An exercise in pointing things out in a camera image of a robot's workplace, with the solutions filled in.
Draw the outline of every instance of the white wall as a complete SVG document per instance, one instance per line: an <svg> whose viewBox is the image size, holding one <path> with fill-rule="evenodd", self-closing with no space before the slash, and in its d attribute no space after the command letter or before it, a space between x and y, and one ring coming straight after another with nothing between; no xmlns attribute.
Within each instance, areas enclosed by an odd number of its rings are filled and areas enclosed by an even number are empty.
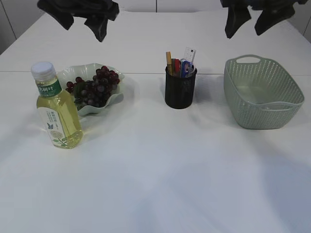
<svg viewBox="0 0 311 233"><path fill-rule="evenodd" d="M305 5L295 3L294 8L296 14L288 21L290 21L290 23L293 24L301 34L304 34L311 17L311 0L309 0Z"/></svg>
<svg viewBox="0 0 311 233"><path fill-rule="evenodd" d="M9 20L0 2L0 54L15 41Z"/></svg>
<svg viewBox="0 0 311 233"><path fill-rule="evenodd" d="M133 12L156 12L156 0L113 0L121 10Z"/></svg>
<svg viewBox="0 0 311 233"><path fill-rule="evenodd" d="M17 38L43 15L43 12L37 8L38 0L1 1Z"/></svg>
<svg viewBox="0 0 311 233"><path fill-rule="evenodd" d="M311 23L309 23L307 30L305 32L305 37L311 43Z"/></svg>
<svg viewBox="0 0 311 233"><path fill-rule="evenodd" d="M196 12L222 8L220 0L157 0L158 12Z"/></svg>

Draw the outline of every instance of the bottle label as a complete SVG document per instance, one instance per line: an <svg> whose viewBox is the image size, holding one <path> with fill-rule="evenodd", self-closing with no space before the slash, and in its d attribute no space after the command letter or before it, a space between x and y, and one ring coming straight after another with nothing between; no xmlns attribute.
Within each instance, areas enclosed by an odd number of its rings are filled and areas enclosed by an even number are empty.
<svg viewBox="0 0 311 233"><path fill-rule="evenodd" d="M67 147L67 138L63 130L59 114L51 108L40 107L38 112L43 124L55 146Z"/></svg>
<svg viewBox="0 0 311 233"><path fill-rule="evenodd" d="M53 97L62 91L62 88L57 80L51 85L48 86L37 86L39 89L39 93L43 97Z"/></svg>

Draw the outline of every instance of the yellow liquid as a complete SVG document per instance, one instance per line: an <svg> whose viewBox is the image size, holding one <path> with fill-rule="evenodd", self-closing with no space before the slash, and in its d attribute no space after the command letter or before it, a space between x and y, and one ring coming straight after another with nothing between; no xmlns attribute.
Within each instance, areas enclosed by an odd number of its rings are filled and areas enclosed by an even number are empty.
<svg viewBox="0 0 311 233"><path fill-rule="evenodd" d="M57 77L47 82L38 82L39 86L47 86L57 81ZM67 138L67 143L57 146L60 148L71 149L78 145L81 141L83 133L79 122L77 108L74 105L72 96L62 90L59 94L53 97L39 96L37 100L37 108L46 107L55 110L59 114L60 121Z"/></svg>

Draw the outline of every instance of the bunch of grapes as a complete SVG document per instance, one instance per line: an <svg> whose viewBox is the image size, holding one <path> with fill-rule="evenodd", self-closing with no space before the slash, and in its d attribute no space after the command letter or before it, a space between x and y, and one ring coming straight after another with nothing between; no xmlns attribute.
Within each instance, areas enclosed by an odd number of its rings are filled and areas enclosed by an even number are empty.
<svg viewBox="0 0 311 233"><path fill-rule="evenodd" d="M81 77L77 77L76 83L67 82L66 91L74 94L78 110L87 105L101 108L106 105L111 92L117 89L119 82L118 74L103 66L96 70L93 80L84 81Z"/></svg>

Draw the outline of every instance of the white bowl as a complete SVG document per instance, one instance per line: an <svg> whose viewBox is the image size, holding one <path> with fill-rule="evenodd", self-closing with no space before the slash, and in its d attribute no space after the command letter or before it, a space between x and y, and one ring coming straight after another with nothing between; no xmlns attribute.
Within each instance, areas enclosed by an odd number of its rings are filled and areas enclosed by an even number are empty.
<svg viewBox="0 0 311 233"><path fill-rule="evenodd" d="M59 83L61 87L65 90L67 88L67 82L71 81L75 83L76 77L81 77L84 81L87 80L93 80L93 76L96 75L96 70L102 68L102 64L98 63L92 63L88 65L82 65L82 66L71 66L68 67L67 69L64 69L61 72L57 73L57 77L59 80ZM104 107L102 108L96 108L93 106L85 106L82 109L78 111L78 114L80 116L84 116L89 113L100 113L106 106L110 105L113 103L115 98L119 95L123 95L122 90L123 90L123 82L122 80L124 79L124 75L114 69L113 67L107 66L109 70L115 71L119 75L120 83L118 84L117 90L113 90L111 92L110 98L107 100L107 103Z"/></svg>

